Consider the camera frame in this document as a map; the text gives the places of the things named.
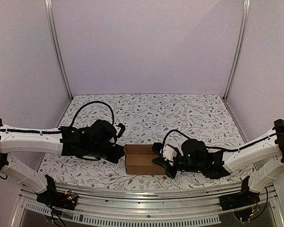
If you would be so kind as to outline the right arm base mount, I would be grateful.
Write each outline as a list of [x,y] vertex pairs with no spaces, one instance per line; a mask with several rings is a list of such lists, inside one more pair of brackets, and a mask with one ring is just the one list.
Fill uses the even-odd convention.
[[260,202],[259,193],[251,192],[247,176],[241,184],[241,190],[237,193],[226,194],[219,197],[219,203],[223,211],[241,208]]

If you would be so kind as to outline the brown cardboard box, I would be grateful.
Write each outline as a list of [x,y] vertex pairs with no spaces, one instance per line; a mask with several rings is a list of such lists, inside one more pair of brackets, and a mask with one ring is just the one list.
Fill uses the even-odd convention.
[[165,175],[164,168],[152,162],[158,156],[152,151],[151,144],[126,144],[124,152],[128,175]]

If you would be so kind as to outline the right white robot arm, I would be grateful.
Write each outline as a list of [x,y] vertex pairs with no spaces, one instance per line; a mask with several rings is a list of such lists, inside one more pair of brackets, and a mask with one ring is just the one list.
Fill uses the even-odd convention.
[[235,196],[235,202],[239,206],[246,206],[253,200],[254,193],[260,193],[284,173],[284,120],[274,121],[272,129],[238,148],[213,147],[214,151],[209,152],[211,147],[203,141],[187,138],[180,149],[165,141],[155,142],[151,149],[158,155],[152,162],[162,167],[172,179],[179,171],[201,173],[210,179],[220,179],[267,159],[259,170],[243,180],[242,191]]

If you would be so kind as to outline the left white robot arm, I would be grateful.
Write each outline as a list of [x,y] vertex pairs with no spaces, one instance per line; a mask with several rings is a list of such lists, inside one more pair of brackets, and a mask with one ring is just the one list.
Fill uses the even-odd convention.
[[114,126],[104,120],[96,120],[90,127],[79,129],[62,126],[39,130],[4,125],[0,118],[0,172],[42,194],[50,205],[57,205],[61,195],[55,189],[54,180],[38,174],[13,153],[50,153],[87,161],[104,159],[116,164],[124,156],[124,147],[116,143],[124,131],[123,124]]

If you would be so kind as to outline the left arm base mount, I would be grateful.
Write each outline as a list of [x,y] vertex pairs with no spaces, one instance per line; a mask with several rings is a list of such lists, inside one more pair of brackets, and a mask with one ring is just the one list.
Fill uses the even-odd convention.
[[59,192],[56,189],[54,179],[45,175],[47,180],[46,190],[43,193],[37,193],[37,201],[49,207],[58,207],[67,210],[75,210],[78,194],[71,190]]

